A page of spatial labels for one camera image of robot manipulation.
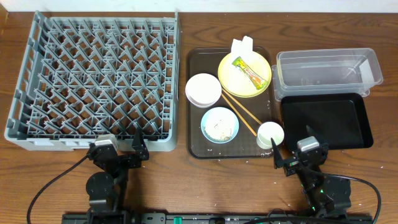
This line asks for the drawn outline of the green snack wrapper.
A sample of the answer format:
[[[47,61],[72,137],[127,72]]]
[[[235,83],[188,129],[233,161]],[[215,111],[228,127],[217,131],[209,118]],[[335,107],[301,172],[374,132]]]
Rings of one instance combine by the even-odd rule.
[[[232,65],[247,76],[257,90],[264,88],[269,82],[259,76],[241,57],[233,60]]]

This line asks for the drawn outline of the white napkin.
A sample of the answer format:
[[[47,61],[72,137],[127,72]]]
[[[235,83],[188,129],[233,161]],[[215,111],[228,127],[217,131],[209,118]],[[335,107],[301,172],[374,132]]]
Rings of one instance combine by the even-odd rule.
[[[236,56],[249,55],[253,50],[253,39],[249,36],[244,36],[242,40],[233,39],[231,45],[231,53]]]

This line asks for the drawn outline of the light blue bowl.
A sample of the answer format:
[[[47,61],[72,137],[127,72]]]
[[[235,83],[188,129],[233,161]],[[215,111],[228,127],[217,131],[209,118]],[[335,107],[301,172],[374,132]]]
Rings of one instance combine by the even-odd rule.
[[[217,141],[210,139],[204,131],[204,126],[205,126],[205,123],[208,120],[208,118],[226,118],[229,121],[232,121],[234,123],[234,133],[233,133],[231,139],[228,141],[224,141],[224,142],[217,142]],[[207,140],[209,140],[213,143],[216,143],[216,144],[224,144],[224,143],[232,141],[237,136],[238,131],[239,131],[239,120],[238,120],[238,117],[235,115],[235,113],[232,112],[230,109],[227,109],[224,107],[216,107],[216,108],[212,108],[212,109],[208,110],[203,115],[203,117],[201,119],[200,127],[201,127],[201,131],[202,131],[204,137],[206,137]]]

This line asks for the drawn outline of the rice food waste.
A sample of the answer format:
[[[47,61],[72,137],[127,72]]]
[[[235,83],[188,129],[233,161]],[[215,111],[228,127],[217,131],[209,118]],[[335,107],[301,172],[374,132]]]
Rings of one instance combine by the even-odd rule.
[[[214,141],[228,141],[234,133],[234,123],[226,118],[208,118],[204,131]]]

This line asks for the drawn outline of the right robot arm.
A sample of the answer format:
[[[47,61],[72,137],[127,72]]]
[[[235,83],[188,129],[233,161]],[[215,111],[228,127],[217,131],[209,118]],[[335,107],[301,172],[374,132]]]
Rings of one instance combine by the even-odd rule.
[[[351,185],[348,179],[322,174],[320,166],[325,163],[329,144],[326,139],[307,126],[308,137],[297,142],[293,156],[284,159],[271,139],[274,153],[274,168],[283,168],[285,175],[297,175],[307,202],[309,213],[316,218],[348,221],[346,210],[351,207]]]

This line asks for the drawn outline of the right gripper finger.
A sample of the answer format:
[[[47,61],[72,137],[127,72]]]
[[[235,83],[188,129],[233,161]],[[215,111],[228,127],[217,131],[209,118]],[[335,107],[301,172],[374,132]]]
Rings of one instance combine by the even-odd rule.
[[[306,125],[306,130],[309,136],[313,136],[320,144],[325,143],[324,137],[312,129],[309,125]]]
[[[272,150],[274,154],[274,169],[279,169],[283,167],[284,165],[284,160],[279,152],[279,149],[277,147],[277,144],[275,143],[274,139],[271,138],[271,143],[272,143]]]

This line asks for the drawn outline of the white cup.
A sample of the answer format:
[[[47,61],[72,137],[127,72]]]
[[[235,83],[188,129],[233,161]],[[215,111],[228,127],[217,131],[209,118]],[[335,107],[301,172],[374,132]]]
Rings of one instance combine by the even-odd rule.
[[[256,143],[261,149],[271,149],[272,141],[278,146],[284,140],[284,130],[282,127],[272,121],[260,125],[257,131]]]

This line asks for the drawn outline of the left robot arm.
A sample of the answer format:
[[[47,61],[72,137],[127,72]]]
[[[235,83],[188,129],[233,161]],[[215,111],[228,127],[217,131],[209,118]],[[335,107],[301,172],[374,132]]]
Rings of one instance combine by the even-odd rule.
[[[89,160],[102,171],[93,174],[86,183],[90,210],[88,223],[139,223],[134,212],[124,208],[128,172],[141,167],[149,159],[142,129],[137,129],[131,154],[118,154],[119,143],[113,134],[98,137],[86,153]]]

